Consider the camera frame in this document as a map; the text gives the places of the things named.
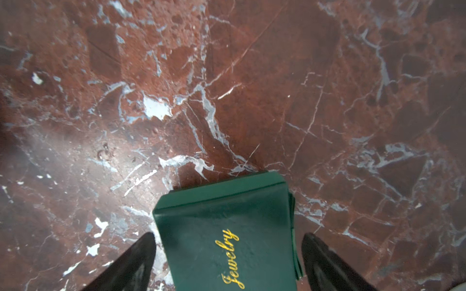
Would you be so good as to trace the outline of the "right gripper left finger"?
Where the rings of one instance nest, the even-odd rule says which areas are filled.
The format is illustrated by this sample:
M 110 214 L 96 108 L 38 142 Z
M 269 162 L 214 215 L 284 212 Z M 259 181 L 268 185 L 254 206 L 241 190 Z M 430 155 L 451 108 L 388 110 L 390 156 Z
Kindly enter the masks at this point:
M 83 289 L 85 291 L 146 291 L 156 251 L 154 234 L 145 233 Z

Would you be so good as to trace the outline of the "green jewelry box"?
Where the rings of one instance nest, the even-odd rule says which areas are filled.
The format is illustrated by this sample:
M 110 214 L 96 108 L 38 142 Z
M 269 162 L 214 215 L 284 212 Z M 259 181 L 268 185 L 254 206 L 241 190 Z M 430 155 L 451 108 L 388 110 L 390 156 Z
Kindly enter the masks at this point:
M 162 196 L 153 216 L 178 291 L 294 291 L 295 199 L 276 172 Z

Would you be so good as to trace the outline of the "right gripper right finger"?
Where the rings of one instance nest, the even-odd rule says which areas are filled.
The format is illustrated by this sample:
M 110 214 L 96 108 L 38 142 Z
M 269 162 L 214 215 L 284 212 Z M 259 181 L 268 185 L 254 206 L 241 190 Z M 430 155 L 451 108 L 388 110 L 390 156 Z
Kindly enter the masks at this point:
M 301 250 L 311 290 L 377 291 L 318 236 L 305 234 Z

